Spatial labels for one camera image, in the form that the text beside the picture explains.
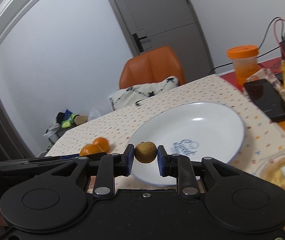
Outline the brown longan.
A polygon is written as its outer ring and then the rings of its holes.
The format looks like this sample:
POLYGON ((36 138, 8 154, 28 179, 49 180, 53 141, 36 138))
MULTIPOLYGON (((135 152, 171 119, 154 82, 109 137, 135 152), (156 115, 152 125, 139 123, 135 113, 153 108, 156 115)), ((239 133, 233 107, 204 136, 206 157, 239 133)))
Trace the brown longan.
POLYGON ((148 164, 154 161, 157 156, 157 148, 153 142, 141 142, 136 145, 134 156, 137 161, 148 164))

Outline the large orange mandarin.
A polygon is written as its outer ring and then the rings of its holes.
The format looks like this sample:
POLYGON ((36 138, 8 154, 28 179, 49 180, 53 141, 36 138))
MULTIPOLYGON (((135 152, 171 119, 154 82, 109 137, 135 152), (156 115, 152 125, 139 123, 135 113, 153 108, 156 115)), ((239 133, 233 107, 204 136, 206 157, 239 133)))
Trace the large orange mandarin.
POLYGON ((94 139, 93 144, 99 146, 103 150, 103 152, 108 153, 109 148, 110 148, 110 144, 106 138, 98 137, 98 138, 94 139))

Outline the white blue-rimmed plate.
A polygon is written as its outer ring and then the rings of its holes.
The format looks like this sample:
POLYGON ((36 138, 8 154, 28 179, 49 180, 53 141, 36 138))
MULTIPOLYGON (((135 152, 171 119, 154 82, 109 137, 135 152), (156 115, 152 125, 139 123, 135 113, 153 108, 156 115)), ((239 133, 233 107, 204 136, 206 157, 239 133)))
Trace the white blue-rimmed plate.
POLYGON ((245 123, 229 106, 194 102, 158 114, 138 128, 129 139, 163 145, 167 154, 186 155, 192 161, 213 157, 230 163, 245 140, 245 123))

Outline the white plastic bag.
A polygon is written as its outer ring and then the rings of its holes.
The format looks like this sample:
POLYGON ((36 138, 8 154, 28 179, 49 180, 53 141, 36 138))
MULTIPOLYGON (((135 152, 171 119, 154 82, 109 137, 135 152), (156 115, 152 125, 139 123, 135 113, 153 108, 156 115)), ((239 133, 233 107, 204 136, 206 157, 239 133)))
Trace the white plastic bag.
POLYGON ((97 118, 102 117, 102 116, 103 116, 102 111, 100 109, 94 107, 89 112, 88 121, 97 119, 97 118))

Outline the cluttered side rack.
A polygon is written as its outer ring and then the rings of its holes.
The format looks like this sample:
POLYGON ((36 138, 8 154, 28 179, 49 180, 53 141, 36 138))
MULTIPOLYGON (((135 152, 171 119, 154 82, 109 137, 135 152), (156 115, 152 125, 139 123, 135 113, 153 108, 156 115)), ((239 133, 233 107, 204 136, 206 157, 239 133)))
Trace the cluttered side rack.
POLYGON ((43 135, 51 144, 58 141, 68 130, 82 125, 88 121, 89 116, 75 114, 68 109, 65 112, 59 112, 56 116, 56 122, 51 125, 43 135))

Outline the white black-patterned cushion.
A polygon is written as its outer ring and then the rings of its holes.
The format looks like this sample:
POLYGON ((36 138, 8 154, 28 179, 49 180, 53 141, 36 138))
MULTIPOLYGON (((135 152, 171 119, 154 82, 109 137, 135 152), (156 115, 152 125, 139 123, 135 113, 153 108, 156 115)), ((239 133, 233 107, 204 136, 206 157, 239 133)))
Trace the white black-patterned cushion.
POLYGON ((141 100, 148 99, 157 94, 176 88, 178 85, 178 78, 175 76, 169 76, 158 83, 146 83, 119 89, 109 98, 109 100, 112 109, 118 110, 141 100))

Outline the floral patterned tablecloth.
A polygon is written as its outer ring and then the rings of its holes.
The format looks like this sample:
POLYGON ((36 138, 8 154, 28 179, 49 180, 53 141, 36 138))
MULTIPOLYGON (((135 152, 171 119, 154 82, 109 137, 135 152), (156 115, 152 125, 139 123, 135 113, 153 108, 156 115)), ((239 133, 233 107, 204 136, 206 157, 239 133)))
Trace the floral patterned tablecloth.
POLYGON ((187 83, 123 107, 67 131, 49 155, 77 154, 98 137, 110 151, 151 141, 168 153, 199 161, 211 156, 260 176, 285 155, 285 131, 237 88, 216 75, 187 83))

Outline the orange leather chair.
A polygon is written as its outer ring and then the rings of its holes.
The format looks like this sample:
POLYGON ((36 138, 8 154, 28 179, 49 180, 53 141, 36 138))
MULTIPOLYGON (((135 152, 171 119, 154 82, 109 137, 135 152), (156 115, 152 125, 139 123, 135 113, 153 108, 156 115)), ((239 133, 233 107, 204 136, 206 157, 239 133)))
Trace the orange leather chair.
POLYGON ((158 83, 170 76, 175 76, 180 86, 185 84, 185 76, 178 56, 171 47, 164 46, 128 60, 119 79, 119 88, 158 83))

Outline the black smartphone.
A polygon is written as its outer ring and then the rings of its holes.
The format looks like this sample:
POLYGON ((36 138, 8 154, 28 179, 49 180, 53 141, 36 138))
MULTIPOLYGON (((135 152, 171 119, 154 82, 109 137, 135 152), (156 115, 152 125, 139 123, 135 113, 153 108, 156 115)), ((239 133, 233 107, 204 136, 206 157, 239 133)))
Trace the black smartphone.
POLYGON ((251 102, 273 122, 285 121, 285 101, 266 80, 255 80, 243 84, 251 102))

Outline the orange lidded plastic cup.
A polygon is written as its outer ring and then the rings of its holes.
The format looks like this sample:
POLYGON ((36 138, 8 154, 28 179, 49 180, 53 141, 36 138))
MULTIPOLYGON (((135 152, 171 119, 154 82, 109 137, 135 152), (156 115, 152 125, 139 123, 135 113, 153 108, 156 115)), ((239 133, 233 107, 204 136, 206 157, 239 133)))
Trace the orange lidded plastic cup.
POLYGON ((227 50, 227 56, 232 61, 238 85, 243 86, 247 78, 259 70, 258 55, 259 49, 254 45, 238 46, 227 50))

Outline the grey door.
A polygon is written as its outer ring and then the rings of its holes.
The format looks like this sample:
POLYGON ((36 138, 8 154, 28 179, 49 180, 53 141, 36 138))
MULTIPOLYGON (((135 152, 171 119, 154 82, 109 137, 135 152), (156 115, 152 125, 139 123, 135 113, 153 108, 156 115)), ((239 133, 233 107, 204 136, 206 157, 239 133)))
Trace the grey door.
POLYGON ((171 47, 190 82, 205 77, 213 61, 190 0, 109 0, 134 56, 163 46, 171 47), (132 34, 141 40, 140 53, 132 34))

